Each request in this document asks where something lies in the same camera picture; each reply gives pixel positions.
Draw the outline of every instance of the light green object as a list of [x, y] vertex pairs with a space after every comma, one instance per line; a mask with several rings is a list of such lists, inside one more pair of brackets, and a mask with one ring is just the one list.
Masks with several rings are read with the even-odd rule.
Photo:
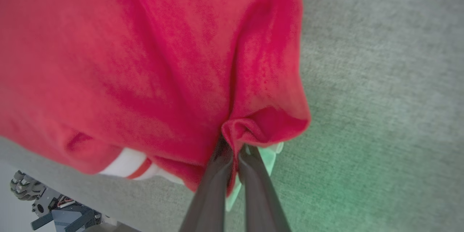
[[[272, 169], [274, 168], [274, 164], [276, 162], [277, 154], [279, 154], [283, 149], [283, 142], [272, 145], [267, 148], [258, 148], [260, 151], [260, 155], [262, 158], [262, 162], [264, 163], [267, 173], [272, 173]], [[240, 189], [242, 188], [242, 183], [240, 182], [239, 175], [235, 176], [235, 185], [232, 190], [232, 193], [229, 197], [225, 198], [225, 210], [230, 211], [239, 195]]]

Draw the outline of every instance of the white cloth with red stripe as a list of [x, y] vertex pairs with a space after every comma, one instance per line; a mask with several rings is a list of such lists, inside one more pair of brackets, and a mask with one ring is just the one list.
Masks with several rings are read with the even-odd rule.
[[[268, 173], [272, 172], [276, 156], [283, 149], [283, 142], [272, 145], [268, 148], [258, 148], [261, 153], [262, 162], [266, 166]], [[154, 176], [161, 176], [169, 181], [177, 184], [184, 185], [184, 182], [179, 177], [168, 173], [164, 169], [154, 164], [145, 153], [136, 151], [130, 148], [124, 148], [119, 156], [109, 164], [100, 174], [113, 175], [119, 177], [125, 177], [127, 179], [142, 180], [149, 179]], [[235, 186], [232, 193], [227, 197], [225, 201], [225, 207], [227, 211], [232, 209], [235, 200], [242, 187], [240, 180], [235, 177]]]

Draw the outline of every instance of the red stripe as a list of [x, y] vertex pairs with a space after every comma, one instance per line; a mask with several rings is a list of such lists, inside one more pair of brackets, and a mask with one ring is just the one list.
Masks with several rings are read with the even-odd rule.
[[127, 179], [138, 178], [142, 176], [142, 174], [144, 174], [150, 166], [151, 166], [151, 160], [149, 158], [146, 158], [145, 161], [142, 163], [142, 165], [134, 173], [132, 173], [126, 178]]

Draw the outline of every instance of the gray carpet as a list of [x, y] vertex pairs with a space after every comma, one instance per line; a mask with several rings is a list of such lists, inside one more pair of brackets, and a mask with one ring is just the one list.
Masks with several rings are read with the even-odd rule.
[[[272, 175], [293, 230], [462, 231], [464, 0], [304, 2], [313, 120]], [[192, 197], [162, 178], [86, 176], [1, 144], [2, 159], [144, 232], [176, 231]], [[243, 196], [229, 232], [244, 230]]]

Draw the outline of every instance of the red cloth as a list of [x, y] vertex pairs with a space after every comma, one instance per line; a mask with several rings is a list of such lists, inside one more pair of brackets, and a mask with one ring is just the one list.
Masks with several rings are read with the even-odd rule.
[[0, 0], [0, 9], [0, 134], [84, 173], [132, 148], [195, 190], [221, 132], [237, 153], [310, 122], [302, 0]]

